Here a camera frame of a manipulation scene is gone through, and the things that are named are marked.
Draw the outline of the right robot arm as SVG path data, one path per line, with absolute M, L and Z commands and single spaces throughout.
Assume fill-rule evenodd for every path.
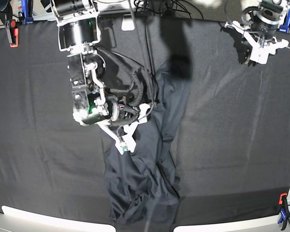
M 51 11 L 58 27 L 58 46 L 68 52 L 72 87 L 72 115 L 82 126 L 104 124 L 124 127 L 144 119 L 150 105 L 143 101 L 145 86 L 133 68 L 99 45 L 99 11 L 93 0 L 52 0 Z M 108 87 L 103 79 L 106 59 L 128 79 L 127 87 Z

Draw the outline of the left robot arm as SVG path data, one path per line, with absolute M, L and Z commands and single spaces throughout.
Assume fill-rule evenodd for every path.
M 268 57 L 274 56 L 278 49 L 289 48 L 289 41 L 279 40 L 275 34 L 289 12 L 290 0 L 260 0 L 257 6 L 242 11 L 240 22 L 228 17 L 227 4 L 224 5 L 227 18 L 224 27 L 241 34 L 241 44 L 246 47 L 245 64 L 265 65 Z

